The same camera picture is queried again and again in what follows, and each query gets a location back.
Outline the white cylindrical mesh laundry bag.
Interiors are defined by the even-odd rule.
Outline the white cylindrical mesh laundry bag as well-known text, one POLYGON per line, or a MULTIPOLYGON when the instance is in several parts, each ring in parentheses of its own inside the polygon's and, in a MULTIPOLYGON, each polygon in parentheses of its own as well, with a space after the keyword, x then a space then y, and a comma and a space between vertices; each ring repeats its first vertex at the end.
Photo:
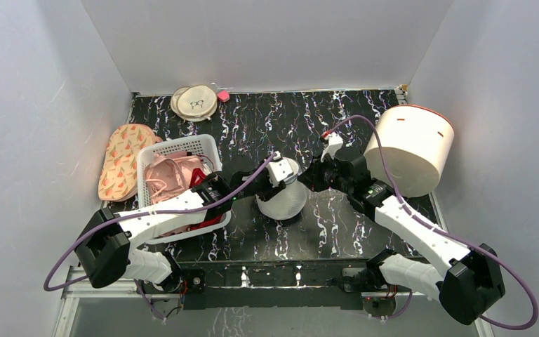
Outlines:
POLYGON ((298 180, 300 166, 292 158, 286 158, 294 172, 294 178, 286 184, 286 188, 280 191, 269 201, 263 201, 260 195, 255 196, 256 204, 260 212, 273 220, 288 220, 298 215, 307 201, 308 189, 298 180))

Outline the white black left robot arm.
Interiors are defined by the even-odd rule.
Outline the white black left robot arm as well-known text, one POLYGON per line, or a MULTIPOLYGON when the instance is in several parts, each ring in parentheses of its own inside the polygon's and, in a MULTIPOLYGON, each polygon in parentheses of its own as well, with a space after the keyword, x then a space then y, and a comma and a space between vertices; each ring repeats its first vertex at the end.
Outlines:
POLYGON ((275 180, 268 168, 233 175, 214 172, 177 197, 158 204, 125 213, 112 213, 109 208, 96 211, 72 251, 95 289, 131 278, 173 292, 182 281, 178 264, 163 253, 143 251, 140 246, 162 234, 221 217, 237 199, 271 199, 283 187, 285 183, 275 180))

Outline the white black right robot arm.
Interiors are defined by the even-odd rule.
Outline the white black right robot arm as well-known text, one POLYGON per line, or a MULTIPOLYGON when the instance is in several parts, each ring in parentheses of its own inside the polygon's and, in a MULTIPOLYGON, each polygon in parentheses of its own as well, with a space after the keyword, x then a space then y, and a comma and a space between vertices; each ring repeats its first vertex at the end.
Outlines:
POLYGON ((410 260, 385 249, 367 261, 366 269, 350 277, 353 285, 384 291, 400 285, 436 299, 455 321, 469 325, 505 295, 505 284, 491 256, 469 249, 425 227, 428 220, 410 215, 385 182, 372 177, 366 160, 350 147, 335 155, 315 156, 298 180, 313 192, 338 190, 352 208, 409 243, 426 259, 410 260))

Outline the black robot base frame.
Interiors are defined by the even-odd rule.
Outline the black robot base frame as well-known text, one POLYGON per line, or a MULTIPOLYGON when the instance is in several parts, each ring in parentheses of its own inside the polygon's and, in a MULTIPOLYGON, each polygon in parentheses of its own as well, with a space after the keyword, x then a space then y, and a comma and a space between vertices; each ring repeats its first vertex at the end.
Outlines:
POLYGON ((130 286, 146 301, 177 298, 185 310, 249 306, 255 308, 333 307, 362 310, 365 298, 393 300, 397 293, 420 293, 437 300, 457 322, 471 324, 479 312, 474 294, 462 286, 456 268, 441 270, 424 258, 384 251, 366 260, 183 261, 156 279, 127 265, 112 275, 88 268, 65 290, 111 293, 130 286))

